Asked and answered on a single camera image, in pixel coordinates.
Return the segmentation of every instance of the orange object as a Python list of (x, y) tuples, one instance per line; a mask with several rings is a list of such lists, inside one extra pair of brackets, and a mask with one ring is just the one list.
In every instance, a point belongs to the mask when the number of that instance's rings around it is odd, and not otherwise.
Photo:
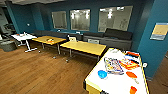
[(134, 56), (139, 56), (139, 54), (133, 53), (133, 52), (127, 52), (127, 54), (134, 55)]
[(130, 78), (134, 79), (134, 81), (135, 81), (137, 84), (139, 84), (139, 82), (136, 80), (137, 76), (136, 76), (133, 72), (127, 71), (126, 74), (127, 74)]
[(139, 65), (133, 61), (124, 61), (124, 60), (120, 60), (119, 62), (121, 64), (121, 66), (123, 66), (124, 68), (126, 68), (127, 70), (132, 70), (135, 69), (137, 67), (139, 67)]
[(135, 94), (137, 91), (137, 89), (133, 86), (131, 86), (131, 89), (130, 89), (130, 94)]
[(137, 78), (137, 76), (136, 76), (133, 72), (127, 71), (126, 74), (127, 74), (130, 78)]

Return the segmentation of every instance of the table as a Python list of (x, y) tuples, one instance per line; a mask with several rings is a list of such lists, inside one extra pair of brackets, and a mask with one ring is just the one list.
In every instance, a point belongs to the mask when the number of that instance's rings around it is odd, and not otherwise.
[(106, 45), (101, 45), (101, 44), (93, 44), (93, 43), (88, 43), (88, 42), (83, 42), (83, 41), (69, 41), (64, 44), (61, 44), (60, 46), (66, 47), (70, 49), (70, 57), (71, 55), (71, 49), (77, 50), (77, 51), (82, 51), (90, 54), (94, 54), (98, 56), (101, 56), (102, 52), (106, 48)]
[(45, 44), (50, 44), (50, 45), (57, 44), (58, 53), (60, 54), (61, 52), (60, 52), (59, 44), (58, 44), (58, 43), (60, 43), (60, 42), (62, 42), (62, 41), (65, 41), (66, 39), (57, 38), (57, 37), (52, 37), (52, 36), (42, 36), (42, 37), (34, 38), (34, 39), (32, 39), (32, 40), (41, 42), (41, 43), (42, 43), (42, 46), (43, 46), (43, 49), (44, 49), (43, 43), (45, 43)]
[[(100, 94), (100, 92), (104, 92), (103, 94), (105, 94), (105, 92), (108, 94), (130, 94), (130, 88), (131, 86), (134, 86), (137, 89), (135, 94), (149, 94), (140, 56), (138, 57), (137, 61), (140, 62), (141, 67), (137, 67), (132, 70), (127, 70), (122, 67), (124, 71), (123, 75), (107, 74), (107, 78), (105, 79), (101, 79), (98, 76), (99, 70), (106, 71), (104, 62), (105, 57), (114, 58), (117, 60), (124, 58), (125, 54), (123, 54), (121, 51), (114, 53), (113, 50), (113, 48), (108, 49), (105, 55), (89, 73), (84, 80), (84, 88), (89, 91), (89, 94)], [(136, 80), (139, 82), (139, 84), (127, 76), (127, 71), (133, 72), (137, 75)]]
[(25, 52), (30, 52), (30, 51), (33, 51), (33, 50), (37, 49), (37, 48), (31, 49), (30, 45), (29, 45), (29, 42), (28, 42), (28, 39), (37, 38), (36, 36), (30, 35), (30, 34), (15, 34), (15, 35), (11, 35), (11, 36), (13, 36), (15, 39), (17, 39), (18, 41), (21, 42), (21, 44), (18, 45), (18, 46), (27, 45), (28, 50), (26, 50)]

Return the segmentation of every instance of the paper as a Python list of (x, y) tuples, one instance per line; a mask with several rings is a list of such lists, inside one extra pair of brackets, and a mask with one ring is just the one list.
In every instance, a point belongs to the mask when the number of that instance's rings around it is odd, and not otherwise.
[(156, 23), (150, 39), (164, 40), (168, 32), (168, 23)]

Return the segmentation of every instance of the white table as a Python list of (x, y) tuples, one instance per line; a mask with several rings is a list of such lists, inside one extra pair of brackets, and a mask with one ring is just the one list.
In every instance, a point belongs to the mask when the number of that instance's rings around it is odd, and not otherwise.
[(36, 50), (37, 48), (33, 48), (31, 49), (30, 48), (30, 45), (29, 45), (29, 42), (28, 42), (28, 39), (33, 39), (33, 38), (37, 38), (36, 36), (33, 36), (33, 35), (30, 35), (30, 34), (19, 34), (19, 35), (12, 35), (15, 39), (17, 39), (18, 41), (21, 42), (20, 45), (18, 46), (21, 46), (21, 45), (27, 45), (27, 48), (28, 50), (26, 50), (25, 52), (30, 52), (30, 51), (33, 51), (33, 50)]
[[(114, 58), (121, 60), (124, 58), (124, 54), (120, 51), (117, 53), (112, 52), (113, 49), (110, 48), (106, 54), (101, 58), (98, 64), (93, 68), (90, 74), (86, 77), (86, 90), (89, 91), (89, 94), (100, 94), (100, 92), (105, 91), (108, 94), (130, 94), (130, 87), (134, 86), (137, 88), (137, 92), (135, 94), (149, 94), (148, 86), (146, 83), (144, 71), (142, 67), (138, 67), (132, 70), (127, 70), (122, 67), (124, 74), (123, 75), (114, 75), (107, 74), (106, 79), (101, 79), (98, 76), (99, 70), (105, 69), (104, 58)], [(138, 60), (140, 62), (140, 66), (142, 66), (141, 58), (139, 56)], [(126, 72), (131, 71), (137, 75), (137, 84), (132, 78), (128, 77)]]

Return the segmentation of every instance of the glass window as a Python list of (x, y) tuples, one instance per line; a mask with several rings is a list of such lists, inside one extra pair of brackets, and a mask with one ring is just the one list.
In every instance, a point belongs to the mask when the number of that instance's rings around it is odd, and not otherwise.
[(89, 31), (90, 10), (71, 10), (71, 29)]
[(52, 12), (52, 18), (53, 18), (54, 28), (67, 29), (65, 11)]
[(99, 32), (106, 28), (127, 31), (132, 6), (101, 8), (99, 11)]

